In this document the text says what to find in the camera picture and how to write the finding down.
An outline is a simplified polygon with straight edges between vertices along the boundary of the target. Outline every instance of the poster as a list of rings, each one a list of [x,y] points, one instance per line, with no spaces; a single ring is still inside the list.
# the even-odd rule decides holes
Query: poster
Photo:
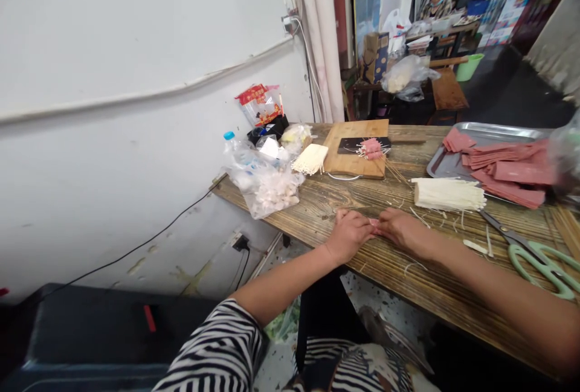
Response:
[[[508,43],[529,0],[506,0],[486,46]]]

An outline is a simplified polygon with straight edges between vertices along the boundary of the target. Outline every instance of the red packaging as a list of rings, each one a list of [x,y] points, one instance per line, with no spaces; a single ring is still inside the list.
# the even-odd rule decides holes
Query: red packaging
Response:
[[[242,110],[252,125],[264,126],[278,115],[284,115],[279,86],[255,84],[236,96]]]

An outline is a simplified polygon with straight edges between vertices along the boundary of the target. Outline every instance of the scissors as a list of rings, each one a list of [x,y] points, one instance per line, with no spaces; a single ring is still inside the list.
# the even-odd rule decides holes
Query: scissors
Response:
[[[566,262],[572,268],[580,272],[580,263],[576,262],[570,256],[559,252],[552,247],[548,247],[542,243],[528,241],[525,238],[518,235],[515,231],[511,230],[507,226],[501,224],[498,220],[489,215],[486,211],[479,211],[483,218],[485,218],[489,224],[491,224],[509,243],[509,248],[507,253],[512,261],[514,268],[521,274],[523,278],[532,284],[541,287],[541,285],[522,267],[518,257],[524,258],[528,261],[536,270],[542,273],[545,278],[554,284],[554,286],[559,290],[559,292],[554,292],[556,297],[563,298],[564,300],[574,299],[574,293],[572,289],[580,293],[580,283],[578,283],[573,277],[568,275],[558,264],[551,261],[544,254],[548,252],[560,260]]]

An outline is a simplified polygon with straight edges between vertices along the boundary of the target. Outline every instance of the hand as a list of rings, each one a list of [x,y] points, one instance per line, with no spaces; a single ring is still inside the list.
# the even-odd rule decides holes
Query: hand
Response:
[[[356,211],[339,209],[334,229],[322,246],[328,250],[336,266],[347,263],[371,235],[373,226],[368,218]]]
[[[427,260],[433,260],[441,242],[445,243],[443,235],[398,209],[384,210],[379,216],[378,227],[381,235]]]

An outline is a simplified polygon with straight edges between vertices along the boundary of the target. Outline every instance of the wooden cutting board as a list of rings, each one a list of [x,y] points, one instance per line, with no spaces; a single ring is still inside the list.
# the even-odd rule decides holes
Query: wooden cutting board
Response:
[[[339,155],[338,144],[345,137],[387,137],[388,119],[362,120],[356,122],[337,123],[332,126],[324,145],[328,154],[324,160],[324,171],[331,175],[362,175],[370,179],[385,177],[385,156],[379,159],[361,158],[357,154]]]

